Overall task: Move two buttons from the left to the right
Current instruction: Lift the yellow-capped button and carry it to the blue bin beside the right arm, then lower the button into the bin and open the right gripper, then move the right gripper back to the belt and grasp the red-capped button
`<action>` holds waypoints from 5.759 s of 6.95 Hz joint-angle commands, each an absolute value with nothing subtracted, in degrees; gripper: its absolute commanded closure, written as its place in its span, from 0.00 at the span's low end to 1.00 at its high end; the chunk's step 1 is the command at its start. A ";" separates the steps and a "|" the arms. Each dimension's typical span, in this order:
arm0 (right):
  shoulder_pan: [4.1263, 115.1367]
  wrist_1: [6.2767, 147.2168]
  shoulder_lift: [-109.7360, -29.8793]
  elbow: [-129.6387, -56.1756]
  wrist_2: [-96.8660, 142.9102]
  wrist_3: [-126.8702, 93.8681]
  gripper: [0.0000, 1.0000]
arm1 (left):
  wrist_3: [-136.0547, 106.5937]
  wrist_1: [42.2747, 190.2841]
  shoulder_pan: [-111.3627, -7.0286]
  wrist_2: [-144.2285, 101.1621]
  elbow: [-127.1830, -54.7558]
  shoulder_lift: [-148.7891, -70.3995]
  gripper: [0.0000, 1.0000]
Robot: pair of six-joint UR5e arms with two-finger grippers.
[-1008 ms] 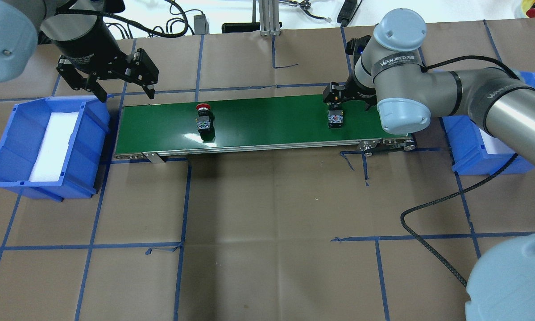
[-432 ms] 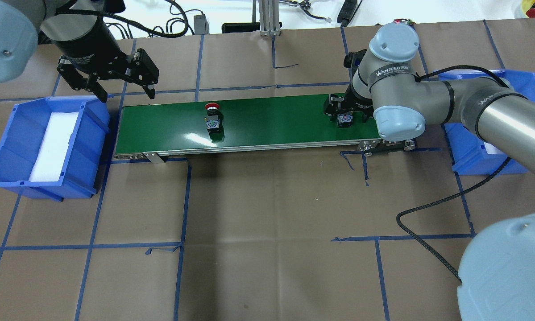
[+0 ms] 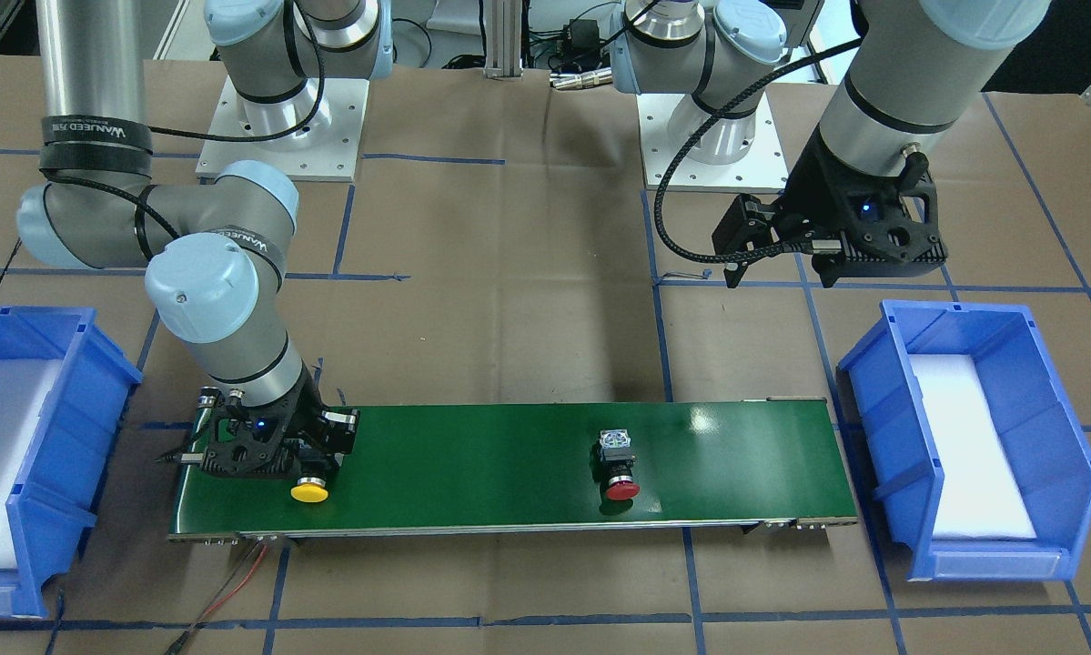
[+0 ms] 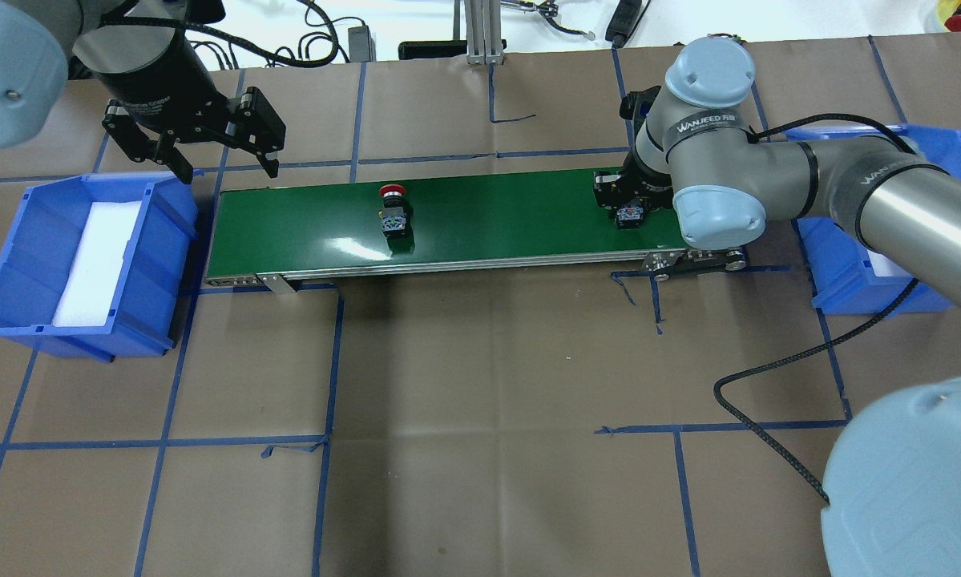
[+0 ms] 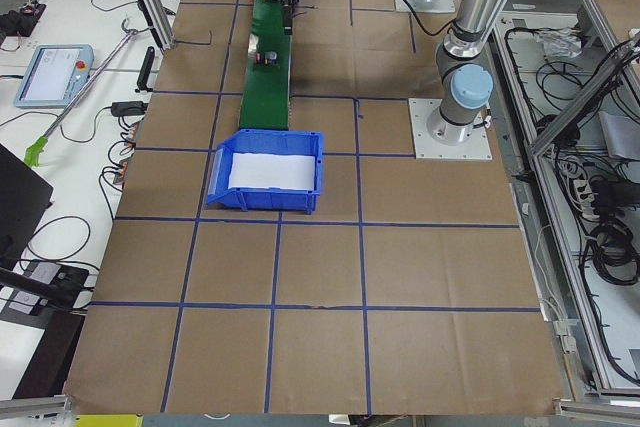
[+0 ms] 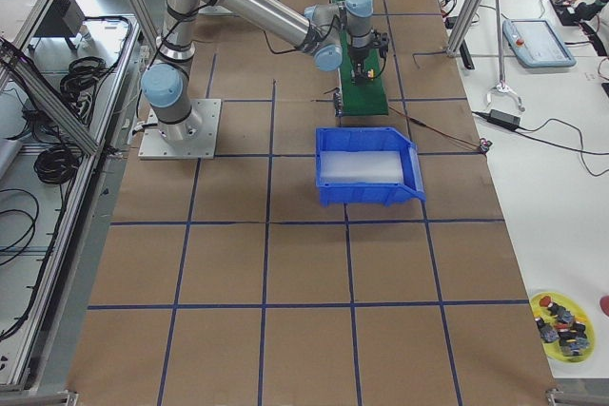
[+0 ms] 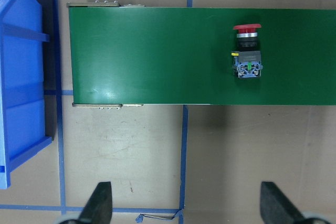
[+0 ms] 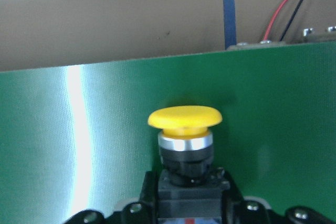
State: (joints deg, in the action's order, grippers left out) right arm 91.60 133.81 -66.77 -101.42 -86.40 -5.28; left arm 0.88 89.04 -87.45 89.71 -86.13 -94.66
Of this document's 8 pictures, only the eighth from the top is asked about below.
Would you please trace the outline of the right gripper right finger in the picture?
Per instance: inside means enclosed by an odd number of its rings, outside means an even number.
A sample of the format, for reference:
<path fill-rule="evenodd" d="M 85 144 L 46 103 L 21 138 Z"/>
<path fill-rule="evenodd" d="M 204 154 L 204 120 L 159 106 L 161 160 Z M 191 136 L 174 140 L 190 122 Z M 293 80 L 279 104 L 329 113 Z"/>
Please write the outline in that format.
<path fill-rule="evenodd" d="M 306 206 L 290 207 L 280 215 L 260 200 L 244 197 L 229 172 L 221 170 L 220 175 L 229 186 L 222 192 L 222 223 L 333 223 L 330 218 Z"/>

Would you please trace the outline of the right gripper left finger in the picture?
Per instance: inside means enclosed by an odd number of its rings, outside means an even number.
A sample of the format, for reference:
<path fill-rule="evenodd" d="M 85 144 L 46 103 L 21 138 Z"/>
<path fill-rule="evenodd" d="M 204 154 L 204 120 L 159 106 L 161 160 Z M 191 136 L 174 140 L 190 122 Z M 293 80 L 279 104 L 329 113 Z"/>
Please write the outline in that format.
<path fill-rule="evenodd" d="M 65 223 L 158 223 L 158 176 L 156 172 L 146 172 L 139 199 L 130 202 L 105 217 L 101 212 L 88 209 L 83 210 Z"/>

